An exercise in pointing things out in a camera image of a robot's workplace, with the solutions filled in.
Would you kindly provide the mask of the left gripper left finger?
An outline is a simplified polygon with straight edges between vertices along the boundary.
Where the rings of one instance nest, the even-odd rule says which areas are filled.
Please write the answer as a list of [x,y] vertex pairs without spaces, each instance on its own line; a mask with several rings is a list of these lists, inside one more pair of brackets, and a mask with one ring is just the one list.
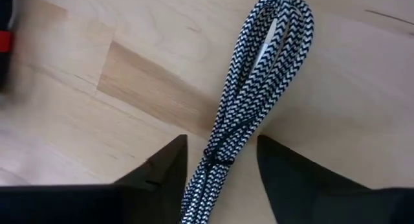
[[178,224],[188,167],[188,136],[179,135],[114,183],[121,188],[123,224]]

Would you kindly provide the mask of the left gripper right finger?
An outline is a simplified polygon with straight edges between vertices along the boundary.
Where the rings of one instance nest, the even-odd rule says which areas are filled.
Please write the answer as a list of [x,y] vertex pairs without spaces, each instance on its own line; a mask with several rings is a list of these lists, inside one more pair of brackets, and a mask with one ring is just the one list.
[[311,224],[312,206],[324,191],[368,189],[266,135],[257,138],[257,163],[277,224]]

